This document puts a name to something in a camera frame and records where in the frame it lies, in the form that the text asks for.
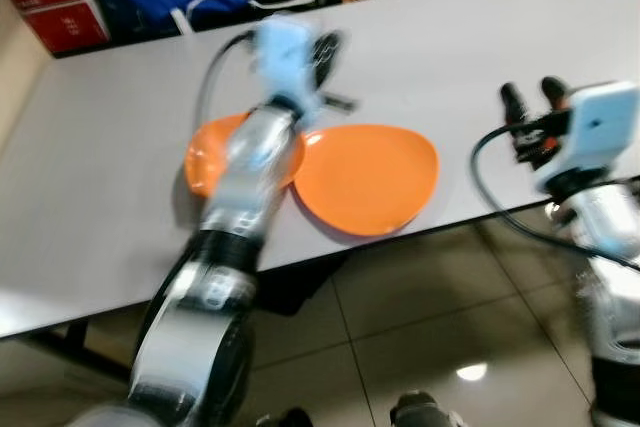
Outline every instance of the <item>black cable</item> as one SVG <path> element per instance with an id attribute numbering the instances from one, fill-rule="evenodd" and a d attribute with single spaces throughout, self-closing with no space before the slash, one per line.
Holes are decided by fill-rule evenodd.
<path id="1" fill-rule="evenodd" d="M 500 206 L 500 204 L 496 201 L 496 199 L 493 197 L 491 192 L 489 192 L 489 190 L 484 184 L 484 181 L 482 180 L 482 177 L 480 176 L 480 170 L 478 167 L 478 157 L 479 157 L 480 151 L 489 142 L 491 142 L 493 139 L 495 139 L 496 137 L 499 137 L 502 134 L 505 134 L 507 132 L 513 132 L 515 130 L 522 130 L 525 128 L 531 129 L 536 127 L 539 127 L 539 125 L 537 125 L 537 122 L 505 125 L 503 127 L 500 127 L 499 129 L 489 132 L 482 139 L 480 139 L 478 143 L 474 146 L 473 151 L 471 152 L 471 158 L 469 160 L 469 166 L 471 168 L 471 177 L 473 178 L 473 181 L 476 184 L 476 187 L 482 194 L 482 197 L 484 198 L 485 202 L 489 204 L 489 206 L 493 210 L 495 210 L 496 213 L 500 216 L 500 218 L 504 220 L 510 227 L 512 227 L 513 229 L 517 230 L 518 232 L 520 232 L 521 234 L 527 237 L 535 239 L 539 242 L 549 244 L 553 247 L 559 247 L 569 252 L 573 252 L 574 254 L 580 254 L 587 257 L 602 257 L 603 259 L 616 262 L 620 265 L 629 267 L 631 269 L 634 269 L 640 272 L 640 267 L 638 267 L 638 265 L 628 261 L 623 257 L 609 254 L 598 248 L 581 247 L 579 245 L 572 244 L 571 242 L 565 242 L 564 240 L 558 239 L 556 237 L 552 237 L 550 235 L 546 235 L 541 232 L 536 232 L 535 230 L 532 230 L 530 227 L 528 227 L 527 225 L 517 220 L 502 206 Z"/>
<path id="2" fill-rule="evenodd" d="M 198 91 L 198 99 L 196 101 L 196 115 L 194 122 L 193 132 L 197 132 L 198 129 L 207 121 L 207 109 L 211 105 L 211 95 L 213 93 L 213 86 L 218 73 L 218 68 L 224 58 L 224 56 L 237 44 L 250 40 L 253 38 L 253 30 L 247 30 L 241 34 L 236 35 L 224 44 L 216 55 L 211 59 L 207 70 L 202 78 L 200 84 L 200 90 Z"/>

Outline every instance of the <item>table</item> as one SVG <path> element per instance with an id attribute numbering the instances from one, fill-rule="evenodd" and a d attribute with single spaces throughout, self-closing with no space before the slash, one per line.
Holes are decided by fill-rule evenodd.
<path id="1" fill-rule="evenodd" d="M 533 110 L 537 82 L 639 77 L 640 0 L 371 0 L 300 15 L 349 35 L 327 90 L 360 100 L 318 127 L 382 123 L 437 147 L 432 201 L 394 237 L 491 212 L 467 170 L 473 144 L 502 122 L 497 90 L 515 81 Z M 148 300 L 193 225 L 180 166 L 205 67 L 246 26 L 52 62 L 0 159 L 0 338 Z M 218 81 L 212 116 L 255 105 L 246 53 Z M 615 174 L 640 173 L 640 139 Z M 482 169 L 506 207 L 542 200 L 507 139 Z M 260 269 L 384 239 L 333 232 L 287 195 Z"/>

